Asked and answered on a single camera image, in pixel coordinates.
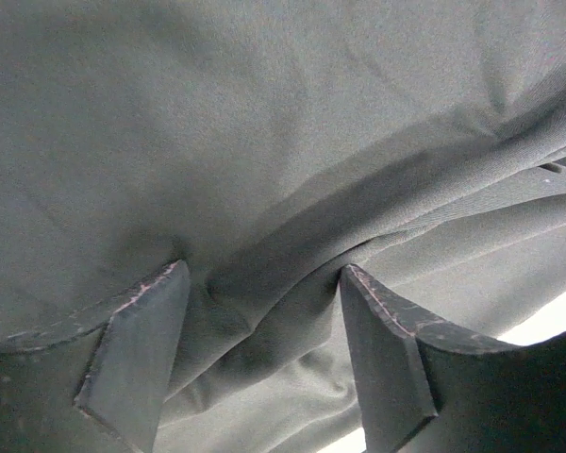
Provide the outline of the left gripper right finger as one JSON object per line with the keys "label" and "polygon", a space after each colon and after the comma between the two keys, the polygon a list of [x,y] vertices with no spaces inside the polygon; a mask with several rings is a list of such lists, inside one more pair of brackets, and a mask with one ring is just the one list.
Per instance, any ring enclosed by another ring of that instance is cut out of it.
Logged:
{"label": "left gripper right finger", "polygon": [[508,344],[356,265],[339,285],[368,451],[566,452],[566,332]]}

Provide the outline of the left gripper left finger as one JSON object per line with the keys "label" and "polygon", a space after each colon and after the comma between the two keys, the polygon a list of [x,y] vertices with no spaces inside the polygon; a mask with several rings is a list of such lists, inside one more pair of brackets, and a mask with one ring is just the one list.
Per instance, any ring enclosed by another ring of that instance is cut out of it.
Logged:
{"label": "left gripper left finger", "polygon": [[0,341],[0,452],[149,452],[191,287],[172,262],[128,291]]}

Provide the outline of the black trousers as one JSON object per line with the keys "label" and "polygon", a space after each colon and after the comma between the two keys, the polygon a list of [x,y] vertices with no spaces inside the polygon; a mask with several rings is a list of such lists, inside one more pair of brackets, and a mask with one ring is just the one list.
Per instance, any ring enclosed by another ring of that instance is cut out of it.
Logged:
{"label": "black trousers", "polygon": [[566,291],[566,1],[0,1],[0,344],[179,261],[158,452],[357,429],[347,264],[521,324]]}

